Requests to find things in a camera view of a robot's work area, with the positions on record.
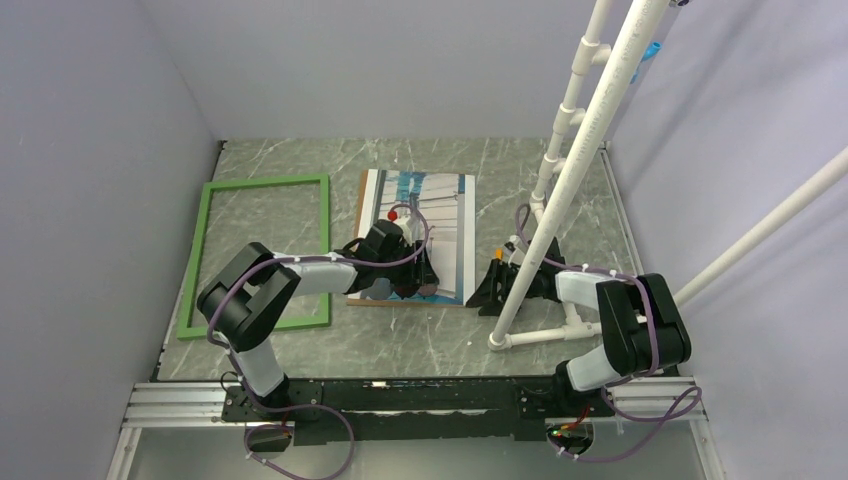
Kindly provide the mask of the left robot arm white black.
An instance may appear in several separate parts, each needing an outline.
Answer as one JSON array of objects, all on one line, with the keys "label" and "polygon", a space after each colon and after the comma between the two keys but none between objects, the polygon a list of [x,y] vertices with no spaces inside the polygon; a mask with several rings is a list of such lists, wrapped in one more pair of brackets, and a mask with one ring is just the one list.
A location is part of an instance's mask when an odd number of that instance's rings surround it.
[{"label": "left robot arm white black", "polygon": [[248,394],[248,407],[264,420],[291,403],[290,381],[270,335],[288,303],[318,294],[357,294],[383,300],[433,293],[439,278],[424,234],[380,219],[368,233],[323,255],[277,254],[247,244],[198,294],[211,342],[224,348]]}]

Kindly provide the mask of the green wooden picture frame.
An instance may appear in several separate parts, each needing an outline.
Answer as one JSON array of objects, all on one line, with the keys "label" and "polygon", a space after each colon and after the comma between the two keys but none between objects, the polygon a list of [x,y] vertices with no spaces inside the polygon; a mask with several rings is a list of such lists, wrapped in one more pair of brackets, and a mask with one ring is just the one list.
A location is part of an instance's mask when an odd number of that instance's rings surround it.
[{"label": "green wooden picture frame", "polygon": [[[198,277],[212,196],[217,191],[261,187],[320,185],[319,226],[323,253],[289,256],[283,261],[259,242],[245,245],[224,269],[198,291]],[[307,282],[307,268],[323,275],[334,266],[329,256],[330,193],[327,174],[266,179],[209,182],[204,185],[192,249],[176,320],[176,337],[181,341],[208,340],[207,325],[193,325],[200,313],[215,317],[215,331],[224,333],[234,347],[247,350],[270,341],[273,330],[324,327],[330,324],[330,295]]]}]

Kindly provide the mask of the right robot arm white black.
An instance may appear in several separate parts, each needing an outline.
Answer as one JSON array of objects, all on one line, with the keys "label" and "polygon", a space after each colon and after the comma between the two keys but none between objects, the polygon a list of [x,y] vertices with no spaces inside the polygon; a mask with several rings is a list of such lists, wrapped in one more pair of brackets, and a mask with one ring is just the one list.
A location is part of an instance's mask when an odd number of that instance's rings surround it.
[{"label": "right robot arm white black", "polygon": [[556,367],[551,401],[564,415],[578,413],[588,404],[590,394],[606,386],[675,367],[691,357],[690,337],[660,274],[631,276],[588,265],[568,266],[553,241],[525,295],[592,309],[598,315],[596,322],[570,316],[558,329],[489,337],[493,350],[600,338],[594,349]]}]

